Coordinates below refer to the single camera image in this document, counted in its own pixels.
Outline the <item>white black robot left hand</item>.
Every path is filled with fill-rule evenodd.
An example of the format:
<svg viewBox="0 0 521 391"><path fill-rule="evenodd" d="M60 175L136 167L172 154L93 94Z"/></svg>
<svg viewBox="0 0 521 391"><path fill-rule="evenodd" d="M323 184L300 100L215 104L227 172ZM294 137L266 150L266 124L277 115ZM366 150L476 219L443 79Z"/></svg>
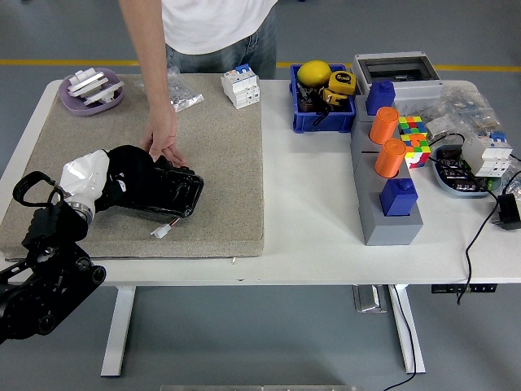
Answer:
<svg viewBox="0 0 521 391"><path fill-rule="evenodd" d="M65 201L77 212L92 219L96 213L95 201L103 193L107 182L110 159L104 150L97 150L64 165L59 185Z"/></svg>

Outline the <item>person's hand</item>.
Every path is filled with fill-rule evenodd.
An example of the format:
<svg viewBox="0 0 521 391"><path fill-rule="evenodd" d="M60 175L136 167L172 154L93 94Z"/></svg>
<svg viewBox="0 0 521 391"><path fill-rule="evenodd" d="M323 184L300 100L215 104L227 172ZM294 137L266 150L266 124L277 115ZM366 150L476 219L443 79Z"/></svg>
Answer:
<svg viewBox="0 0 521 391"><path fill-rule="evenodd" d="M175 167L187 166L186 158L177 148L177 115L171 105L154 106L149 110L140 147L154 162L164 157Z"/></svg>

